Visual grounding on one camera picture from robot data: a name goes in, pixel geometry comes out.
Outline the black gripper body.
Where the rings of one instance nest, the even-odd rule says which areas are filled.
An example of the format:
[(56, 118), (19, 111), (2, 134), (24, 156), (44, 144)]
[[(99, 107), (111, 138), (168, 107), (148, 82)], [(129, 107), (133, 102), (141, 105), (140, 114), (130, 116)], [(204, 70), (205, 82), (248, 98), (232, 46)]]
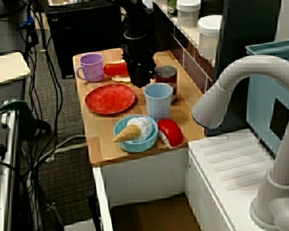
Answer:
[(127, 66), (156, 66), (153, 55), (156, 52), (155, 42), (150, 41), (148, 36), (124, 37), (122, 44), (123, 55)]

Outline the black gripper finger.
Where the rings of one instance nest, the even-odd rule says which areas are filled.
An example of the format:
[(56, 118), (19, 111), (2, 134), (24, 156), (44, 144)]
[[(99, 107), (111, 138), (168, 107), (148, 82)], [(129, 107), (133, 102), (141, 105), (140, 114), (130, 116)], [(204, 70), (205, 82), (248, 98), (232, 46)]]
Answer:
[(127, 70), (134, 86), (142, 88), (147, 84), (146, 73), (140, 64), (128, 62)]
[(146, 63), (145, 64), (145, 82), (150, 82), (152, 79), (156, 78), (156, 64)]

